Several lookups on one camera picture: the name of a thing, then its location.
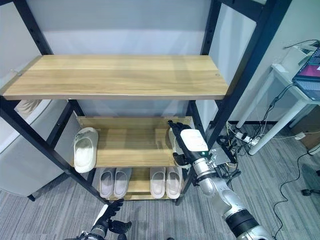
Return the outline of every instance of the white wall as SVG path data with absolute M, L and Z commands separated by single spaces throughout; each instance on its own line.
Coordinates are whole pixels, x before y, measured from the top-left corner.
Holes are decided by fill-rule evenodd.
M 55 54 L 199 54 L 210 0 L 28 0 L 40 29 Z M 1 82 L 10 69 L 19 68 L 39 51 L 12 3 L 1 11 Z M 320 38 L 318 0 L 293 0 L 231 120 L 238 120 L 270 70 L 286 54 L 283 46 Z M 222 5 L 210 56 L 227 83 L 233 78 L 255 23 Z M 267 105 L 281 90 L 274 84 L 258 106 L 263 116 Z M 294 97 L 278 102 L 269 120 L 278 120 L 291 107 Z M 88 115 L 181 115 L 185 101 L 81 101 Z M 216 112 L 212 101 L 197 101 L 202 120 L 208 123 Z M 253 112 L 248 120 L 259 118 Z
M 15 5 L 0 6 L 0 89 L 40 52 Z
M 270 71 L 272 63 L 279 63 L 288 52 L 283 47 L 308 40 L 320 39 L 320 1 L 319 0 L 293 0 L 284 19 L 276 32 L 269 48 L 254 73 L 250 84 L 243 93 L 230 120 L 239 120 L 243 110 L 252 101 L 259 86 L 263 83 Z M 221 7 L 217 28 L 215 30 L 210 56 L 218 66 L 227 83 L 232 80 L 238 67 L 241 55 L 248 43 L 255 23 L 245 16 L 228 7 Z M 275 82 L 266 96 L 258 105 L 257 112 L 254 111 L 248 121 L 257 121 L 263 118 L 272 99 L 284 88 Z M 285 112 L 292 107 L 295 97 L 289 92 L 280 100 L 274 110 L 269 114 L 268 120 L 277 121 Z
M 28 0 L 54 54 L 201 51 L 210 0 Z M 87 115 L 173 116 L 186 101 L 80 100 Z

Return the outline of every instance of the wooden shelf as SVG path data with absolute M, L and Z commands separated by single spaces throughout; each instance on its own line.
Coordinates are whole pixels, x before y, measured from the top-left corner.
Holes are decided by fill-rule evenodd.
M 150 168 L 137 167 L 132 169 L 132 174 L 128 186 L 125 200 L 156 200 L 150 193 Z M 161 200 L 170 199 L 164 195 Z
M 96 168 L 175 166 L 168 120 L 190 124 L 187 117 L 78 117 L 98 130 Z
M 7 100 L 221 100 L 227 89 L 206 55 L 44 55 L 1 94 Z

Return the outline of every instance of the baseboard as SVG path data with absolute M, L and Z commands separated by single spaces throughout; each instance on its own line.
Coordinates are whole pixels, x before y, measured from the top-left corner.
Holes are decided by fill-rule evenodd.
M 230 124 L 232 125 L 236 125 L 239 121 L 228 121 Z M 271 125 L 275 125 L 278 121 L 245 121 L 244 125 L 259 125 L 261 124 L 271 124 Z

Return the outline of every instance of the slide sandal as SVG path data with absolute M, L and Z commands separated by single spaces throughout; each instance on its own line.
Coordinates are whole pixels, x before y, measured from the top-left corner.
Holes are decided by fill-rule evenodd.
M 102 198 L 108 198 L 114 192 L 115 184 L 115 168 L 106 168 L 103 170 L 100 176 L 100 196 Z
M 113 195 L 116 198 L 122 198 L 126 195 L 131 177 L 132 168 L 117 167 L 114 177 Z
M 166 168 L 151 167 L 150 168 L 150 193 L 155 199 L 160 199 L 165 195 L 166 191 Z
M 177 199 L 182 188 L 182 169 L 181 167 L 166 168 L 165 192 L 168 198 Z
M 89 172 L 95 167 L 98 137 L 98 132 L 93 127 L 85 127 L 75 136 L 74 168 L 78 173 Z

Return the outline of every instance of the laptop screen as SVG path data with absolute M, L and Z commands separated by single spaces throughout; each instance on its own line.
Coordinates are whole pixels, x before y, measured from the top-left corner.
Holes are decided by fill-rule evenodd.
M 314 52 L 296 76 L 320 78 L 320 48 Z

